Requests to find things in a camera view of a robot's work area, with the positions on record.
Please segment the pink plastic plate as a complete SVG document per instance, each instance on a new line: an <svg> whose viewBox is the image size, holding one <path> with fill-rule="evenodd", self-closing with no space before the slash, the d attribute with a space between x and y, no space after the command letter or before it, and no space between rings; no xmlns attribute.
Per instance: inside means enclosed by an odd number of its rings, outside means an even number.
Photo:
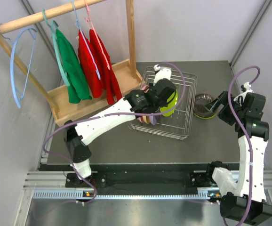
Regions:
<svg viewBox="0 0 272 226"><path fill-rule="evenodd" d="M141 90L143 90L143 91L146 93L148 88L149 88L149 86L148 86L148 85L145 85L145 86L143 86L143 87L141 88ZM138 118L138 120L139 120L141 123L145 123L144 120L143 120L143 116L140 116L140 117Z"/></svg>

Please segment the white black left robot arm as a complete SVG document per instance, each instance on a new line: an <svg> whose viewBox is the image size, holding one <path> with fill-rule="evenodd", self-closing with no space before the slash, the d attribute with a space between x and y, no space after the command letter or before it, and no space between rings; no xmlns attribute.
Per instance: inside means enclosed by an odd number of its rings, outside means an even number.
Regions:
<svg viewBox="0 0 272 226"><path fill-rule="evenodd" d="M88 145L111 129L140 116L168 106L177 93L176 86L168 79L161 79L144 89L135 89L117 103L89 118L88 121L71 125L65 129L64 141L77 171L76 181L83 187L92 182L89 163L91 151Z"/></svg>

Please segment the yellow plastic plate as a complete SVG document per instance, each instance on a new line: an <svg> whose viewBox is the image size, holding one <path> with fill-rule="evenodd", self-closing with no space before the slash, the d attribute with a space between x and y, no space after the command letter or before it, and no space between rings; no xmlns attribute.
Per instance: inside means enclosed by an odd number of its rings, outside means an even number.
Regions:
<svg viewBox="0 0 272 226"><path fill-rule="evenodd" d="M151 123L150 117L149 117L149 116L143 116L143 121L144 121L146 124L150 124L150 123Z"/></svg>

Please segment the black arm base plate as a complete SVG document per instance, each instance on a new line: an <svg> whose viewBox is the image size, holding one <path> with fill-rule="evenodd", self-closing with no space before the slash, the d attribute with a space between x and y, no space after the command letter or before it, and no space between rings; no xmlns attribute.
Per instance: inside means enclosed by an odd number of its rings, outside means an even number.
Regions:
<svg viewBox="0 0 272 226"><path fill-rule="evenodd" d="M95 187L116 184L179 184L190 187L215 186L205 172L188 171L100 171L86 178Z"/></svg>

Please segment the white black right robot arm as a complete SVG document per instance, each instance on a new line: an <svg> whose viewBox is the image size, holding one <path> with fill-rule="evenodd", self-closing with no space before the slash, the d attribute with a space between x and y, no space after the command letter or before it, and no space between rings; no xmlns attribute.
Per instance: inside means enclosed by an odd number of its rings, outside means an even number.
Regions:
<svg viewBox="0 0 272 226"><path fill-rule="evenodd" d="M264 154L269 140L269 124L261 120L266 98L253 92L237 97L223 91L205 109L215 112L220 105L219 119L235 126L240 147L239 176L235 181L227 164L208 164L205 181L218 186L222 196L223 218L258 226L272 217L272 206L266 203L264 191Z"/></svg>

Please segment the purple plastic plate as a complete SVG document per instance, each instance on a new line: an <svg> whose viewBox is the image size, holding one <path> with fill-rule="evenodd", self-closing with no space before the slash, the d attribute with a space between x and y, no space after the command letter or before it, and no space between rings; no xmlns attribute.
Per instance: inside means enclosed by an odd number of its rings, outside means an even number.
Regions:
<svg viewBox="0 0 272 226"><path fill-rule="evenodd" d="M151 115L151 116L149 116L149 120L150 120L150 123L152 124L152 125L155 125L157 122L158 122L158 118L159 118L159 116L157 115Z"/></svg>

